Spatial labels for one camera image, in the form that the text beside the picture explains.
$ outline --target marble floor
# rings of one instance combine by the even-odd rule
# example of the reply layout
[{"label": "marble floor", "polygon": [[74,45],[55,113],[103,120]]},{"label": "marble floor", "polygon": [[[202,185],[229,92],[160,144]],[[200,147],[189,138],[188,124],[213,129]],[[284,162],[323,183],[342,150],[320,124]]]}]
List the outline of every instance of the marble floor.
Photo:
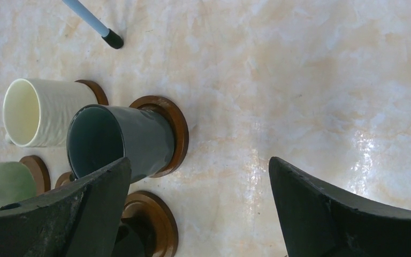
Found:
[{"label": "marble floor", "polygon": [[130,191],[176,217],[177,256],[285,256],[268,161],[279,156],[361,196],[411,209],[411,1],[82,0],[121,50],[62,1],[0,1],[0,161],[38,154],[54,185],[65,148],[4,141],[16,78],[89,79],[110,103],[166,96],[187,158]]}]

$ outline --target black curved object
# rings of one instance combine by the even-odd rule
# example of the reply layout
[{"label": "black curved object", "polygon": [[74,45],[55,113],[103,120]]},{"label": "black curved object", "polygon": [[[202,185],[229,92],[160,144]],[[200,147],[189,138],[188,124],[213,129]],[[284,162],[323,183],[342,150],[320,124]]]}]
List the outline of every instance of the black curved object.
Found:
[{"label": "black curved object", "polygon": [[278,157],[269,174],[289,257],[411,256],[411,210],[363,198]]},{"label": "black curved object", "polygon": [[130,176],[130,161],[120,158],[81,179],[2,207],[0,256],[111,256]]}]

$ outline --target dark gray vase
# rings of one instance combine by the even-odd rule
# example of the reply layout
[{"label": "dark gray vase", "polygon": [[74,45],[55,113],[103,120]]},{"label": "dark gray vase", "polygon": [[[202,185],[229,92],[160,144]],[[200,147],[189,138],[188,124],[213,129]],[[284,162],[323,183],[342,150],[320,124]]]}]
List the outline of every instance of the dark gray vase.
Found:
[{"label": "dark gray vase", "polygon": [[128,157],[131,183],[168,165],[174,134],[168,121],[150,110],[88,105],[73,117],[67,135],[67,156],[76,178]]}]

